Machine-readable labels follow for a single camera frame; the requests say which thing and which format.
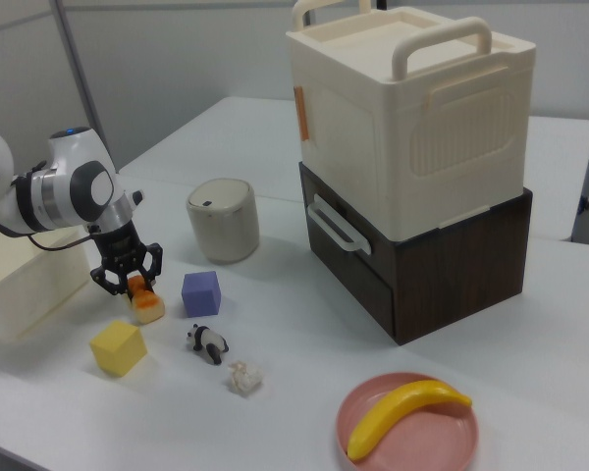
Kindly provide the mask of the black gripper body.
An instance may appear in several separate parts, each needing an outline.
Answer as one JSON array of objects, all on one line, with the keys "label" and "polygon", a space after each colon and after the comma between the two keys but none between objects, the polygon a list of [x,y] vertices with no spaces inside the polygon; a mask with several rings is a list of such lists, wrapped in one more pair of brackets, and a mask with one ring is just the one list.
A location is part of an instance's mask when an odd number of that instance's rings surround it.
[{"label": "black gripper body", "polygon": [[132,219],[107,232],[103,231],[101,223],[89,223],[85,227],[100,254],[97,270],[139,271],[144,268],[146,249]]}]

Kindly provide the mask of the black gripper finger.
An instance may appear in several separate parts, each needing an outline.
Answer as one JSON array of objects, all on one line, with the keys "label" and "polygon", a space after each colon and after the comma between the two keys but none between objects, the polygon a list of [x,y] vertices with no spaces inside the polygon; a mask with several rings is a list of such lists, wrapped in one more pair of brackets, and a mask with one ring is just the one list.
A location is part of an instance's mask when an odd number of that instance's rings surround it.
[{"label": "black gripper finger", "polygon": [[161,274],[163,260],[163,248],[160,244],[153,242],[151,244],[139,245],[137,250],[137,269],[144,279],[147,290],[153,290],[153,284],[156,278]]},{"label": "black gripper finger", "polygon": [[127,274],[120,271],[113,271],[99,266],[90,271],[92,280],[112,295],[122,295],[128,293]]}]

